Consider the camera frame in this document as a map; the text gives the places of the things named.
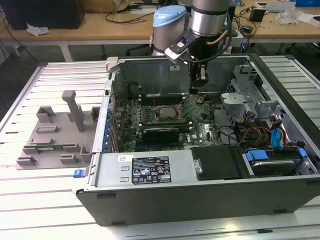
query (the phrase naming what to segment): metal slat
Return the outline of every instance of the metal slat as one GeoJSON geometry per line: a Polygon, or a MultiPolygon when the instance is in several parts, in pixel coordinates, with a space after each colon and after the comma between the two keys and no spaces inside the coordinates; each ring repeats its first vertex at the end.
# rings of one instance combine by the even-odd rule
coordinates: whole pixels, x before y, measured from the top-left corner
{"type": "Polygon", "coordinates": [[[320,118],[312,117],[311,120],[318,128],[320,128],[320,118]]]}
{"type": "MultiPolygon", "coordinates": [[[[81,104],[101,104],[102,96],[88,96],[88,97],[75,97],[75,102],[81,104]]],[[[44,99],[26,99],[23,106],[56,106],[65,105],[61,97],[59,98],[44,98],[44,99]]]]}
{"type": "Polygon", "coordinates": [[[281,83],[309,83],[309,79],[306,77],[279,77],[281,83]]]}
{"type": "Polygon", "coordinates": [[[73,177],[52,177],[31,179],[17,179],[0,181],[2,195],[16,195],[23,193],[46,193],[46,192],[71,192],[72,188],[80,188],[85,185],[88,179],[73,177]]]}
{"type": "Polygon", "coordinates": [[[20,157],[21,152],[15,153],[0,153],[0,167],[1,166],[14,166],[17,164],[17,159],[20,157]]]}
{"type": "Polygon", "coordinates": [[[19,122],[15,124],[8,123],[4,127],[2,133],[32,132],[35,129],[36,124],[36,122],[19,122]]]}
{"type": "Polygon", "coordinates": [[[284,73],[284,72],[298,72],[295,66],[278,66],[269,68],[274,73],[284,73]]]}
{"type": "Polygon", "coordinates": [[[0,154],[18,154],[22,152],[22,148],[27,142],[5,142],[0,144],[0,154]]]}
{"type": "MultiPolygon", "coordinates": [[[[77,97],[98,97],[104,95],[104,90],[77,90],[77,97]]],[[[51,99],[61,98],[63,91],[46,91],[46,92],[31,92],[27,95],[27,99],[51,99]]]]}
{"type": "Polygon", "coordinates": [[[15,142],[27,142],[30,138],[32,131],[17,132],[17,133],[1,133],[1,143],[15,143],[15,142]]]}
{"type": "Polygon", "coordinates": [[[303,83],[283,83],[282,84],[286,89],[315,89],[316,86],[312,82],[303,82],[303,83]]]}
{"type": "Polygon", "coordinates": [[[274,75],[277,78],[287,78],[287,77],[304,77],[305,75],[302,72],[275,72],[274,75]]]}
{"type": "Polygon", "coordinates": [[[320,109],[319,110],[305,110],[305,113],[310,118],[320,118],[320,109]]]}
{"type": "Polygon", "coordinates": [[[94,222],[84,207],[6,211],[0,212],[0,219],[5,220],[0,225],[2,230],[94,222]]]}
{"type": "Polygon", "coordinates": [[[14,167],[0,167],[0,181],[16,180],[19,178],[72,177],[76,169],[85,169],[85,168],[16,170],[14,167]]]}
{"type": "Polygon", "coordinates": [[[64,75],[64,74],[100,74],[106,73],[106,67],[91,67],[91,68],[59,68],[59,69],[44,69],[42,75],[64,75]]]}
{"type": "Polygon", "coordinates": [[[297,103],[320,102],[320,94],[297,95],[293,97],[297,103]]]}
{"type": "Polygon", "coordinates": [[[265,64],[267,63],[289,63],[290,61],[287,58],[264,58],[262,59],[265,64]]]}
{"type": "MultiPolygon", "coordinates": [[[[53,69],[82,69],[84,67],[83,64],[81,63],[77,63],[75,62],[75,64],[70,64],[70,65],[66,65],[66,64],[48,64],[45,69],[46,70],[53,70],[53,69]]],[[[86,69],[89,68],[104,68],[105,72],[107,71],[106,69],[106,62],[102,61],[100,63],[90,63],[90,64],[86,64],[85,66],[86,69]]]]}
{"type": "Polygon", "coordinates": [[[301,102],[298,104],[303,110],[320,110],[319,102],[301,102]]]}
{"type": "Polygon", "coordinates": [[[49,66],[59,66],[59,67],[73,67],[73,66],[80,66],[80,67],[87,67],[95,64],[106,65],[106,61],[70,61],[70,62],[49,62],[47,67],[49,66]]]}
{"type": "MultiPolygon", "coordinates": [[[[307,207],[299,209],[295,213],[279,215],[259,215],[237,218],[209,219],[206,221],[99,227],[99,231],[111,232],[114,236],[118,237],[118,239],[128,239],[128,236],[135,236],[133,239],[150,239],[156,237],[159,238],[161,236],[190,237],[192,235],[202,234],[221,234],[249,230],[256,231],[257,229],[261,228],[277,229],[287,228],[290,226],[300,227],[306,225],[318,225],[320,224],[320,219],[318,217],[319,214],[319,208],[307,207]]],[[[84,207],[0,212],[0,219],[6,219],[1,226],[2,229],[43,228],[43,226],[49,227],[95,223],[93,217],[84,207]]]]}
{"type": "Polygon", "coordinates": [[[11,117],[12,123],[30,123],[30,122],[38,122],[38,117],[35,114],[21,114],[15,115],[11,117]]]}
{"type": "Polygon", "coordinates": [[[295,67],[295,65],[290,62],[265,62],[265,65],[267,65],[269,68],[283,68],[283,67],[295,67]]]}
{"type": "Polygon", "coordinates": [[[70,84],[101,84],[105,83],[105,80],[92,79],[92,80],[81,80],[79,78],[73,80],[60,80],[57,81],[38,81],[35,86],[60,86],[60,85],[70,85],[70,84]]]}
{"type": "MultiPolygon", "coordinates": [[[[93,107],[100,107],[99,104],[81,104],[82,111],[91,111],[93,107]]],[[[70,112],[70,109],[68,105],[56,105],[56,106],[51,106],[52,110],[55,113],[68,113],[70,112]]],[[[39,110],[38,106],[25,106],[25,107],[20,107],[19,109],[16,110],[16,114],[36,114],[37,111],[39,110]]]]}
{"type": "Polygon", "coordinates": [[[105,83],[81,84],[81,85],[62,85],[62,86],[34,86],[31,93],[37,92],[63,92],[65,90],[101,90],[105,89],[105,83]]]}
{"type": "Polygon", "coordinates": [[[0,212],[74,207],[81,205],[81,202],[71,191],[0,196],[0,212]]]}
{"type": "Polygon", "coordinates": [[[39,77],[40,80],[42,79],[68,79],[68,78],[105,78],[105,80],[107,80],[106,78],[106,73],[83,73],[83,74],[64,74],[64,75],[41,75],[39,77]]]}

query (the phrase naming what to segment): power cable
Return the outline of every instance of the power cable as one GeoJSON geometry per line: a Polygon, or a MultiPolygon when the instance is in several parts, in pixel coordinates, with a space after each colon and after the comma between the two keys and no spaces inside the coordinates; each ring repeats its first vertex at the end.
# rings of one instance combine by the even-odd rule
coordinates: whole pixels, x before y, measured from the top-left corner
{"type": "Polygon", "coordinates": [[[3,18],[2,22],[3,22],[3,25],[5,27],[5,29],[7,30],[7,32],[10,34],[10,36],[36,61],[36,63],[38,64],[39,61],[27,50],[27,48],[25,46],[23,46],[14,36],[13,34],[10,32],[7,24],[6,24],[6,20],[7,18],[3,18]]]}

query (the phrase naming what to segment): black box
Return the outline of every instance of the black box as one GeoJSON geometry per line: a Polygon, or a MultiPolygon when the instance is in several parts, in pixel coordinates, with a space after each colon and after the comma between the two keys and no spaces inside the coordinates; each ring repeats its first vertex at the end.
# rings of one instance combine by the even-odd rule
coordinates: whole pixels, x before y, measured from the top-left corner
{"type": "Polygon", "coordinates": [[[251,14],[250,14],[250,20],[252,22],[262,22],[265,12],[266,10],[262,8],[252,8],[251,14]]]}
{"type": "Polygon", "coordinates": [[[82,0],[0,0],[14,30],[35,27],[78,29],[85,18],[82,0]]]}

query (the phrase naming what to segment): side panel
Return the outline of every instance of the side panel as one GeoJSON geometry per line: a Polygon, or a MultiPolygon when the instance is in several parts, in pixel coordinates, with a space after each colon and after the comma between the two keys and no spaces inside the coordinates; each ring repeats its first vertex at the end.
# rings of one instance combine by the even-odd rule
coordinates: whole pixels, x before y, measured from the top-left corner
{"type": "Polygon", "coordinates": [[[320,195],[312,179],[76,194],[101,226],[292,213],[320,195]]]}

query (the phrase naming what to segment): white cable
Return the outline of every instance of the white cable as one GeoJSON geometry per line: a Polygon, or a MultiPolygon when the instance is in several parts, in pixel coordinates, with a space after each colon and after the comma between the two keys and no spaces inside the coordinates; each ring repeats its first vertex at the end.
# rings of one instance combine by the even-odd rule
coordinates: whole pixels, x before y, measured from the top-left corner
{"type": "Polygon", "coordinates": [[[27,73],[27,72],[26,72],[26,70],[24,69],[24,62],[25,62],[25,59],[26,59],[26,57],[27,57],[27,53],[28,53],[28,52],[25,51],[25,54],[24,54],[24,57],[23,57],[23,60],[22,60],[22,66],[21,66],[21,67],[22,67],[22,70],[23,70],[25,73],[27,73]]]}

